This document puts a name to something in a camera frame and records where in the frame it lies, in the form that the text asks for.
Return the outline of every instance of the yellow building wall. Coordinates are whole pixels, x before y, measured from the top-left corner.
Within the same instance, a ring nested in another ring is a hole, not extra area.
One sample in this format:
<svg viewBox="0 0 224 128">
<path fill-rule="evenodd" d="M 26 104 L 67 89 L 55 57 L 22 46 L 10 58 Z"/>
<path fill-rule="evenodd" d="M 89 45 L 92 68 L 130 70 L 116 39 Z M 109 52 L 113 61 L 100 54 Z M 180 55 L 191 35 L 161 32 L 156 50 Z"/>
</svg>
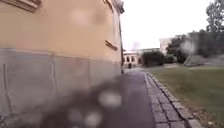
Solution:
<svg viewBox="0 0 224 128">
<path fill-rule="evenodd" d="M 1 48 L 120 62 L 120 43 L 119 14 L 103 0 L 43 0 L 34 13 L 0 2 Z"/>
</svg>

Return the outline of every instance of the cobblestone curb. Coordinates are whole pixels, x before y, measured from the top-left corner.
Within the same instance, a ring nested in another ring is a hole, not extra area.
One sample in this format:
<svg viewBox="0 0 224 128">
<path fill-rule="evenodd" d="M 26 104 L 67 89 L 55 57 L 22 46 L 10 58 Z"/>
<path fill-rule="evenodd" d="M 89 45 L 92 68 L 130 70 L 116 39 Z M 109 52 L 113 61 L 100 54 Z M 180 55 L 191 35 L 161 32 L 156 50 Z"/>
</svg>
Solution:
<svg viewBox="0 0 224 128">
<path fill-rule="evenodd" d="M 204 128 L 150 73 L 145 74 L 156 128 Z"/>
</svg>

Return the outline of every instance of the wall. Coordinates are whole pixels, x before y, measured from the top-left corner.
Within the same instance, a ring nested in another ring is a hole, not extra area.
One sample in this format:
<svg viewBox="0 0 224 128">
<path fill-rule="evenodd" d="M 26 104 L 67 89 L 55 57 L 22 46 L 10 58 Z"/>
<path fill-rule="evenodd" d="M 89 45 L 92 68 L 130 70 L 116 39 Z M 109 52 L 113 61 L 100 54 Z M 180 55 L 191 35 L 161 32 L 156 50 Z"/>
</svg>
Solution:
<svg viewBox="0 0 224 128">
<path fill-rule="evenodd" d="M 118 62 L 119 14 L 113 10 L 103 0 L 42 0 L 35 13 L 0 2 L 0 47 Z"/>
<path fill-rule="evenodd" d="M 120 72 L 117 62 L 1 49 L 0 115 L 52 107 Z"/>
<path fill-rule="evenodd" d="M 119 14 L 103 0 L 43 0 L 35 13 L 0 2 L 0 17 L 0 115 L 52 106 L 121 73 Z"/>
</svg>

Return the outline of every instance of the bush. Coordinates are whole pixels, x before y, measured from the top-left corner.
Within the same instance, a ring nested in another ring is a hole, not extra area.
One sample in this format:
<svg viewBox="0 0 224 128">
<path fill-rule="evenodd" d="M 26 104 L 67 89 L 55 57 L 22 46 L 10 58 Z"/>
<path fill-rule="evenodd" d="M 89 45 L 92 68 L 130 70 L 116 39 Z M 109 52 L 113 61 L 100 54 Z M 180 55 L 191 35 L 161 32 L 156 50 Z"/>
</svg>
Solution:
<svg viewBox="0 0 224 128">
<path fill-rule="evenodd" d="M 159 51 L 144 52 L 142 54 L 142 61 L 143 66 L 145 67 L 163 65 L 165 62 L 165 57 Z"/>
<path fill-rule="evenodd" d="M 166 55 L 165 56 L 165 63 L 168 63 L 168 64 L 174 63 L 174 56 L 173 55 Z"/>
</svg>

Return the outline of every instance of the pavement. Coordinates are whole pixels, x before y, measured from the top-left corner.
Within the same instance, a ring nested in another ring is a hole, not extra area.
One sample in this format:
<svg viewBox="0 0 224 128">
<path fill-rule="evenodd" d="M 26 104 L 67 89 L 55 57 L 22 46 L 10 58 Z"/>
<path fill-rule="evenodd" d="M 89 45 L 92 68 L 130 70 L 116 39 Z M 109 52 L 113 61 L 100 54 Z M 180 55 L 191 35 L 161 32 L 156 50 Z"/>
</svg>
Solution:
<svg viewBox="0 0 224 128">
<path fill-rule="evenodd" d="M 151 74 L 134 70 L 52 112 L 6 117 L 0 128 L 203 127 Z"/>
</svg>

